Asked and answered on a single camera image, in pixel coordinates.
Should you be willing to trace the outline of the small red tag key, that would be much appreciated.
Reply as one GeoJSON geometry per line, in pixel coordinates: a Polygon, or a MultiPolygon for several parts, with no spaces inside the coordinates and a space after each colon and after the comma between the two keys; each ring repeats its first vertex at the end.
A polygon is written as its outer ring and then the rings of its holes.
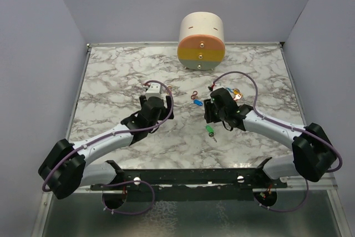
{"type": "Polygon", "coordinates": [[[242,95],[240,95],[240,94],[236,94],[235,96],[234,96],[234,100],[235,101],[238,101],[238,100],[240,100],[242,98],[242,95]]]}

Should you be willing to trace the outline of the blue tag key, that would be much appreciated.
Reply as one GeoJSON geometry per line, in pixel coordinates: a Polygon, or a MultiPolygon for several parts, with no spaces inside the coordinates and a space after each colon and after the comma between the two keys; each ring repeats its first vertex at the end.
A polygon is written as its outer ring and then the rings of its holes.
{"type": "Polygon", "coordinates": [[[197,99],[194,99],[193,103],[198,105],[198,106],[200,106],[200,107],[203,106],[203,102],[201,102],[201,101],[199,101],[197,99]]]}

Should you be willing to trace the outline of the green tag key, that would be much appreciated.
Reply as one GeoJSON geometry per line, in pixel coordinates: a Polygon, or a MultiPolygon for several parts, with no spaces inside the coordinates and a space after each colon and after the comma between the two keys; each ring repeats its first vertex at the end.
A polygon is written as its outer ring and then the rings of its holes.
{"type": "Polygon", "coordinates": [[[215,131],[214,129],[210,126],[210,125],[206,125],[206,130],[208,132],[208,135],[210,138],[212,138],[215,142],[217,142],[216,138],[215,138],[215,131]]]}

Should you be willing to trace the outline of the red carabiner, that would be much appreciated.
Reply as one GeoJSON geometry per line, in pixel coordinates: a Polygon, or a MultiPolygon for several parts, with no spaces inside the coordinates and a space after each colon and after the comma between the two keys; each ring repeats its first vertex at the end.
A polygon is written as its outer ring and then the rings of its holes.
{"type": "Polygon", "coordinates": [[[191,97],[190,97],[190,98],[191,98],[192,100],[196,99],[197,94],[198,94],[198,92],[197,92],[197,91],[193,91],[193,93],[192,93],[192,95],[191,95],[191,97]]]}

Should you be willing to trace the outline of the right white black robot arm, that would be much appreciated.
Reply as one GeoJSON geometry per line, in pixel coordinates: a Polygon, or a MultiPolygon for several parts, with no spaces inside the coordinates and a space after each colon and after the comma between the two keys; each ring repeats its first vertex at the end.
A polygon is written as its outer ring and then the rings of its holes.
{"type": "Polygon", "coordinates": [[[301,176],[318,182],[339,158],[318,124],[294,125],[259,113],[254,107],[238,105],[225,88],[213,90],[204,100],[207,123],[221,122],[225,129],[263,135],[292,151],[291,155],[267,159],[255,173],[255,182],[266,188],[281,177],[301,176]]]}

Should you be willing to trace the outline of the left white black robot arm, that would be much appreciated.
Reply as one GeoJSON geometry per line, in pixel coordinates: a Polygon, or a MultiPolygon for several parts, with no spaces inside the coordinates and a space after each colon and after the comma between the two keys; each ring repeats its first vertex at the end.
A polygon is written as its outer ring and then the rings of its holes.
{"type": "Polygon", "coordinates": [[[67,139],[57,141],[38,169],[43,179],[42,190],[51,191],[57,199],[70,196],[83,186],[84,173],[91,163],[143,140],[168,119],[174,118],[172,96],[166,96],[165,100],[140,97],[143,98],[141,109],[111,130],[76,143],[67,139]]]}

